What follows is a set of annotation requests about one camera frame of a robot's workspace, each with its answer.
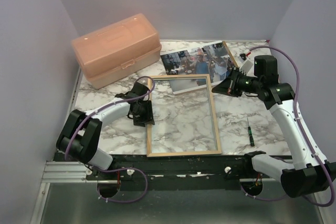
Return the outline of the photo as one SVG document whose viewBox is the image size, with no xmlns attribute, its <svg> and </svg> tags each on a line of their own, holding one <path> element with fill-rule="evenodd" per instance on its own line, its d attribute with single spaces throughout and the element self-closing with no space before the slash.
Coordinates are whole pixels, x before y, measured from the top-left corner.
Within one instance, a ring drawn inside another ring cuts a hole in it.
<svg viewBox="0 0 336 224">
<path fill-rule="evenodd" d="M 228 77 L 237 63 L 224 41 L 207 43 L 194 48 L 179 49 L 161 54 L 167 75 L 209 75 L 213 86 Z"/>
</svg>

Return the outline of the blue wooden picture frame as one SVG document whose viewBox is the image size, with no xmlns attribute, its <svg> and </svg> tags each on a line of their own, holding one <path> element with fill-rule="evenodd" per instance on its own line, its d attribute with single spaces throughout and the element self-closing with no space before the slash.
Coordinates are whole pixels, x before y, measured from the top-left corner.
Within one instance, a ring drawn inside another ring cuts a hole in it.
<svg viewBox="0 0 336 224">
<path fill-rule="evenodd" d="M 147 157 L 222 153 L 209 75 L 152 76 L 154 125 L 146 128 Z"/>
</svg>

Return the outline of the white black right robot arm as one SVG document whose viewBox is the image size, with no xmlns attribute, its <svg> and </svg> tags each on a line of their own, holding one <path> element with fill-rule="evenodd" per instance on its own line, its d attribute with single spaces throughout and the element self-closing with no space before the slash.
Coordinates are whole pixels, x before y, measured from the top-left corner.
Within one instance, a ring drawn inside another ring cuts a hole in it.
<svg viewBox="0 0 336 224">
<path fill-rule="evenodd" d="M 234 68 L 229 76 L 212 89 L 217 94 L 240 97 L 244 92 L 256 94 L 278 123 L 292 156 L 288 164 L 263 151 L 247 153 L 241 165 L 249 178 L 266 174 L 279 181 L 291 198 L 324 191 L 335 180 L 335 163 L 319 151 L 299 112 L 295 92 L 290 84 L 278 81 L 274 56 L 254 58 L 254 76 Z"/>
</svg>

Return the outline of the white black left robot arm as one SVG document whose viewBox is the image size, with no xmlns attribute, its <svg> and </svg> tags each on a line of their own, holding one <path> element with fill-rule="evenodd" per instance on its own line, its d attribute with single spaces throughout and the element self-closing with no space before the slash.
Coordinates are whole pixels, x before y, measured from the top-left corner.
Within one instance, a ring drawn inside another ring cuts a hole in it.
<svg viewBox="0 0 336 224">
<path fill-rule="evenodd" d="M 149 94 L 154 88 L 136 82 L 126 93 L 117 94 L 112 101 L 90 111 L 73 110 L 68 115 L 58 137 L 56 148 L 83 164 L 98 168 L 104 179 L 116 175 L 113 157 L 98 147 L 101 130 L 112 122 L 127 117 L 133 125 L 154 125 L 152 102 Z"/>
</svg>

